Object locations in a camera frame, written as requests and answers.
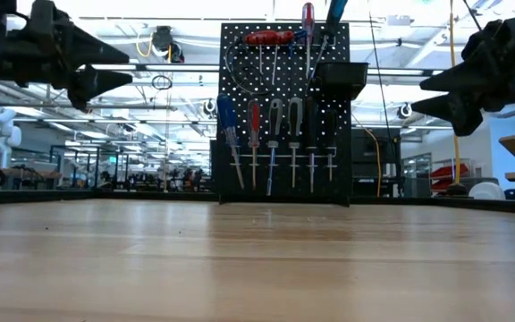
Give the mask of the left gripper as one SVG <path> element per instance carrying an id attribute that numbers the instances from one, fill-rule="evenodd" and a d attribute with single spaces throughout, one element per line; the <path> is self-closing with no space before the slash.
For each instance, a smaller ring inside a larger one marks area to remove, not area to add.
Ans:
<path id="1" fill-rule="evenodd" d="M 69 31 L 62 32 L 63 27 Z M 66 57 L 63 45 L 69 39 Z M 84 111 L 93 97 L 132 83 L 133 77 L 91 65 L 71 73 L 71 65 L 126 64 L 129 60 L 123 51 L 71 26 L 69 16 L 52 0 L 35 0 L 29 16 L 17 11 L 17 0 L 0 0 L 0 80 L 21 87 L 33 81 L 67 86 L 72 106 Z"/>

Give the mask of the blue-handled screwdriver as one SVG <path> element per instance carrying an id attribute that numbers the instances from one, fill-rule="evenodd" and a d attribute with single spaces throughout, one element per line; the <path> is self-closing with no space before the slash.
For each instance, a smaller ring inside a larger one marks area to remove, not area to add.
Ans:
<path id="1" fill-rule="evenodd" d="M 233 101 L 227 94 L 220 92 L 217 96 L 216 102 L 218 119 L 224 132 L 226 144 L 231 151 L 232 161 L 236 169 L 239 185 L 242 189 L 244 189 L 245 185 L 238 153 L 238 136 L 236 132 L 237 125 Z"/>

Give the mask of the red object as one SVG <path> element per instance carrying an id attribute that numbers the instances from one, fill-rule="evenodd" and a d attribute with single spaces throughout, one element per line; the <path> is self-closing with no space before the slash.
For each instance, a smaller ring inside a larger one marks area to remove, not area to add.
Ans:
<path id="1" fill-rule="evenodd" d="M 456 165 L 445 165 L 430 174 L 431 191 L 445 192 L 454 183 L 456 178 Z"/>

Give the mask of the white round object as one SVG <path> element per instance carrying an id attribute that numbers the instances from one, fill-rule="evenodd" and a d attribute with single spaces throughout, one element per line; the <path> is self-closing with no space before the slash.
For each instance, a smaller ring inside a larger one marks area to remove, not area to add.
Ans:
<path id="1" fill-rule="evenodd" d="M 480 182 L 474 185 L 469 196 L 472 199 L 506 200 L 504 190 L 494 182 Z"/>

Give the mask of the black cabinet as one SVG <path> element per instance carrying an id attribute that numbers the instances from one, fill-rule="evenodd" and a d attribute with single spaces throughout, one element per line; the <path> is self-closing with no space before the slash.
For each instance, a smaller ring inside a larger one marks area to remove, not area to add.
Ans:
<path id="1" fill-rule="evenodd" d="M 352 196 L 397 197 L 403 193 L 401 131 L 355 128 L 352 135 Z"/>

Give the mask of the black plastic pegboard bin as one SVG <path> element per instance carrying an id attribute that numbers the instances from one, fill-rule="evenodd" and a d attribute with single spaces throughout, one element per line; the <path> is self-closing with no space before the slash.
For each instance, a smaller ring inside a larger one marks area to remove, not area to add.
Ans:
<path id="1" fill-rule="evenodd" d="M 354 100 L 367 85 L 368 63 L 319 63 L 312 88 L 321 93 Z"/>

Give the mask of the black perforated pegboard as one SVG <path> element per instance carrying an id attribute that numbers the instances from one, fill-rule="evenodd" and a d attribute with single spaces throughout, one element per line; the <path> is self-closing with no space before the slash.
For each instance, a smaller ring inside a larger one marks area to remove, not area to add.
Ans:
<path id="1" fill-rule="evenodd" d="M 241 171 L 245 188 L 239 185 L 236 169 L 231 165 L 232 156 L 226 154 L 229 148 L 218 119 L 216 141 L 211 145 L 212 175 L 215 181 L 215 188 L 220 196 L 267 196 L 267 197 L 349 197 L 352 190 L 352 156 L 351 156 L 351 115 L 350 103 L 345 97 L 329 96 L 321 93 L 318 89 L 312 88 L 312 80 L 306 76 L 306 46 L 304 40 L 293 41 L 288 45 L 281 45 L 278 50 L 277 62 L 274 71 L 274 46 L 262 46 L 262 57 L 259 57 L 259 46 L 249 46 L 252 52 L 252 61 L 263 73 L 266 85 L 270 93 L 265 96 L 251 96 L 248 93 L 236 88 L 224 66 L 224 53 L 226 47 L 232 43 L 235 36 L 244 39 L 250 33 L 273 30 L 273 31 L 298 31 L 301 23 L 225 23 L 221 27 L 220 37 L 220 58 L 218 76 L 218 94 L 227 94 L 233 101 L 236 115 L 238 147 L 249 153 L 249 126 L 248 126 L 248 103 L 257 99 L 260 104 L 260 130 L 259 149 L 268 148 L 269 141 L 269 108 L 274 98 L 280 98 L 283 102 L 283 120 L 280 134 L 278 136 L 279 147 L 285 154 L 290 150 L 290 125 L 289 105 L 290 99 L 300 97 L 303 103 L 303 120 L 300 126 L 300 147 L 299 154 L 308 153 L 306 150 L 306 98 L 312 97 L 317 104 L 317 150 L 315 153 L 327 154 L 325 148 L 325 113 L 333 109 L 337 113 L 336 124 L 336 155 L 338 168 L 333 169 L 333 180 L 328 178 L 328 168 L 315 167 L 315 188 L 310 192 L 309 168 L 301 164 L 296 169 L 296 186 L 291 186 L 291 167 L 287 159 L 277 161 L 278 166 L 274 167 L 272 194 L 266 195 L 266 184 L 268 178 L 268 167 L 266 159 L 260 159 L 257 166 L 257 188 L 252 189 L 252 167 L 249 158 L 243 158 Z M 313 46 L 311 47 L 311 63 L 313 64 L 321 48 L 322 31 L 325 29 L 324 22 L 315 23 Z M 350 27 L 346 23 L 339 23 L 336 36 L 329 40 L 329 45 L 322 55 L 319 63 L 351 62 L 350 59 Z"/>

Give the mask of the black aluminium table frame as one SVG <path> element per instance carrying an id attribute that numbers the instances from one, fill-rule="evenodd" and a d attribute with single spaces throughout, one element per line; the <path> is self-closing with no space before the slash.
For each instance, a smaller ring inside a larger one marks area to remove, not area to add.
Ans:
<path id="1" fill-rule="evenodd" d="M 195 201 L 224 203 L 289 203 L 351 205 L 427 206 L 464 208 L 484 211 L 515 213 L 515 200 L 463 199 L 463 198 L 377 198 L 377 197 L 267 197 L 220 196 L 214 193 L 162 193 L 153 191 L 0 191 L 0 204 L 51 202 L 83 199 L 130 199 L 156 201 Z"/>

